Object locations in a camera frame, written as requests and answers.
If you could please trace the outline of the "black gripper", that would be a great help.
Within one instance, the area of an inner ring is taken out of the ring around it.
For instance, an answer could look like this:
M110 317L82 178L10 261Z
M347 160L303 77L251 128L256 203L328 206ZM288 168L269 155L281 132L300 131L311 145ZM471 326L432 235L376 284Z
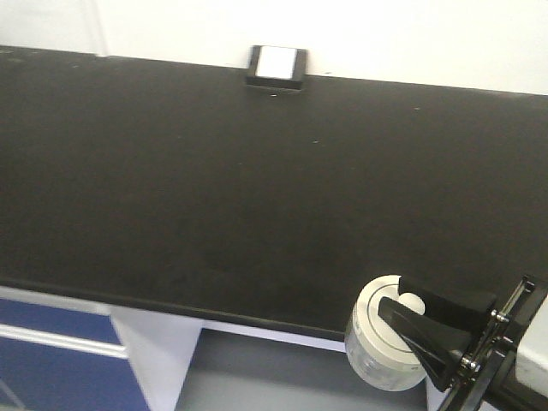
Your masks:
M384 297L378 314L409 346L434 386L450 387L440 403L442 410L479 410L484 405L496 410L547 409L547 396L519 383L515 375L518 345L547 298L546 280L524 277L494 311L493 293L434 286L407 275L400 276L398 292L419 296L425 313Z

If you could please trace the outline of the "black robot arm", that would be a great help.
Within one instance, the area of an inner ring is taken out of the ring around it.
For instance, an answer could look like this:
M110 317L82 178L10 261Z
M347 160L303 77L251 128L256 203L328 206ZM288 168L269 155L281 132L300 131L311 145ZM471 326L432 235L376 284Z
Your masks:
M424 313L383 298L378 314L408 345L433 386L447 394L440 409L477 410L485 403L499 410L547 408L547 379L527 382L518 368L518 349L540 317L546 281L523 277L503 304L491 293L436 290L413 277L401 277L397 291L418 296Z

